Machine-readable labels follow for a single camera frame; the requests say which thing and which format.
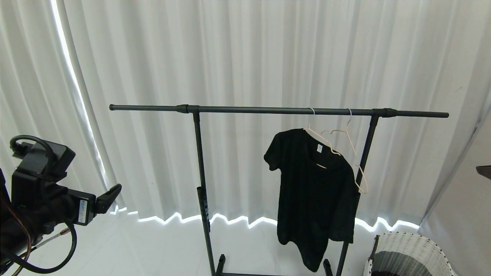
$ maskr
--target clothing rack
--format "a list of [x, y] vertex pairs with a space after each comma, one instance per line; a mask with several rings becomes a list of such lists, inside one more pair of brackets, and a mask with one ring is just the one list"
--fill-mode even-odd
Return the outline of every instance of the clothing rack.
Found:
[[[208, 261], [210, 263], [210, 271], [212, 276], [268, 276], [261, 274], [237, 274], [237, 273], [225, 273], [223, 272], [223, 266], [225, 264], [225, 255], [222, 254], [218, 260], [217, 268], [215, 269], [215, 263], [213, 261], [212, 244], [210, 239], [210, 220], [208, 213], [208, 202], [206, 195], [206, 180], [205, 180], [205, 167], [203, 162], [203, 146], [201, 143], [201, 126], [199, 114], [203, 112], [207, 113], [253, 113], [253, 114], [310, 114], [310, 115], [352, 115], [352, 116], [370, 116], [370, 127], [368, 129], [368, 135], [363, 148], [363, 154], [361, 155], [360, 169], [356, 175], [356, 182], [361, 185], [362, 173], [361, 170], [365, 169], [365, 165], [368, 159], [368, 153], [370, 146], [372, 145], [375, 128], [379, 118], [388, 117], [432, 117], [432, 118], [447, 118], [448, 113], [445, 112], [429, 112], [429, 111], [400, 111], [395, 109], [312, 109], [312, 108], [265, 108], [265, 107], [213, 107], [213, 106], [196, 106], [196, 105], [178, 105], [178, 106], [128, 106], [128, 105], [109, 105], [110, 110], [139, 110], [139, 111], [176, 111], [180, 113], [192, 113], [194, 120], [194, 132], [196, 135], [196, 148], [198, 154], [199, 164], [199, 177], [201, 186], [197, 188], [199, 207], [201, 210], [201, 220], [203, 222], [203, 230], [205, 234], [206, 250], [208, 252]], [[348, 252], [348, 242], [343, 243], [341, 255], [339, 257], [339, 264], [336, 271], [336, 276], [341, 276], [343, 271], [344, 261], [346, 259], [346, 253]], [[329, 261], [327, 259], [323, 262], [323, 267], [327, 276], [332, 276]]]

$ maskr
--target laundry basket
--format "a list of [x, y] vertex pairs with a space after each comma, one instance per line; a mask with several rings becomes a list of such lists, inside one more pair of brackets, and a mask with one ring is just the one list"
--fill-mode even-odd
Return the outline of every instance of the laundry basket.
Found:
[[375, 237], [364, 276], [454, 276], [440, 247], [430, 239], [408, 233]]

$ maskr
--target t-shirt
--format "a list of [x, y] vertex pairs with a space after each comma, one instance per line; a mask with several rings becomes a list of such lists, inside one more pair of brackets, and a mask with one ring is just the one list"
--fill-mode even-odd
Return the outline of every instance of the t-shirt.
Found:
[[353, 169], [304, 129], [276, 134], [264, 160], [270, 170], [281, 170], [278, 240], [295, 243], [304, 265], [316, 272], [329, 239], [353, 243], [360, 197]]

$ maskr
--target white label sticker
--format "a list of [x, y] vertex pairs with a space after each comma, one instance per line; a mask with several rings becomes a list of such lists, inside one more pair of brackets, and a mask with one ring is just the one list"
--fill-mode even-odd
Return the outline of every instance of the white label sticker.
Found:
[[79, 222], [85, 223], [86, 217], [87, 217], [87, 200], [80, 200]]

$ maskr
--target camera mounted on robot arm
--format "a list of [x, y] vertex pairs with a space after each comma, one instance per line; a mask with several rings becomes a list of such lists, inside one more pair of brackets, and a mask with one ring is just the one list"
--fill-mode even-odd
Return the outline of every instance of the camera mounted on robot arm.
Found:
[[[17, 143], [19, 140], [35, 143]], [[99, 197], [69, 189], [57, 184], [67, 176], [66, 170], [75, 157], [75, 152], [69, 147], [26, 135], [14, 137], [10, 147], [13, 156], [22, 161], [12, 174], [11, 200], [0, 169], [0, 275], [13, 263], [35, 273], [52, 273], [63, 267], [75, 251], [77, 236], [74, 225], [88, 225], [97, 214], [105, 214], [121, 192], [121, 184], [116, 184]], [[60, 223], [65, 223], [72, 234], [72, 248], [60, 265], [42, 269], [18, 256], [29, 247], [26, 232], [33, 247]]]

